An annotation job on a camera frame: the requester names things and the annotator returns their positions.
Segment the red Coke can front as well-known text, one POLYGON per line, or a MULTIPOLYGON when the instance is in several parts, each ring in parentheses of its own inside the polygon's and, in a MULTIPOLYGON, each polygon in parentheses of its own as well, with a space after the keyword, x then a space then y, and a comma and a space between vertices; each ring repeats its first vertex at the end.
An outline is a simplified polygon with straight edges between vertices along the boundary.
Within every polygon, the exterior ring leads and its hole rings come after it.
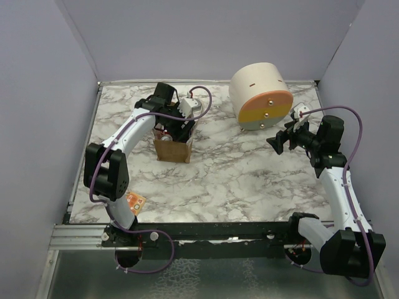
POLYGON ((167 134, 163 135, 160 139, 162 141, 173 141, 172 136, 171 135, 167 135, 167 134))

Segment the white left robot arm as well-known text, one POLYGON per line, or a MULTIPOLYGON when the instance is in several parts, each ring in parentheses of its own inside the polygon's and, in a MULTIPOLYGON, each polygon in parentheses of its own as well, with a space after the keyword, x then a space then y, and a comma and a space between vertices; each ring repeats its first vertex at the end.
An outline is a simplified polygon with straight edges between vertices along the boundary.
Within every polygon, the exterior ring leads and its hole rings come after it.
POLYGON ((152 129, 159 128, 171 141, 186 143, 195 125, 194 113, 202 105, 192 95, 173 102, 177 90, 158 83, 155 91, 136 102, 127 121, 101 144, 91 143, 85 150, 84 186, 92 203, 102 203, 116 238, 129 246, 136 242, 135 215, 124 198, 130 181, 127 158, 138 142, 152 129))

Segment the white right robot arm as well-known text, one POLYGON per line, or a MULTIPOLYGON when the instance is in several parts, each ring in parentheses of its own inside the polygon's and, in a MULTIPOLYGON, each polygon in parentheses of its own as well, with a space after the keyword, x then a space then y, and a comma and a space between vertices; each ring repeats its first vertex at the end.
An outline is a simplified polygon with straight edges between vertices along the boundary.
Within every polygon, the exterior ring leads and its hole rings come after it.
POLYGON ((329 275, 369 278, 386 247, 383 235, 375 233, 364 218, 353 187, 347 159, 340 151, 344 121, 336 116, 322 118, 317 133, 309 122, 293 120, 267 142, 277 154, 284 143, 289 149, 305 149, 316 177, 321 181, 332 211, 334 228, 328 229, 315 214, 295 212, 289 218, 287 238, 295 244, 307 240, 319 252, 322 271, 329 275))

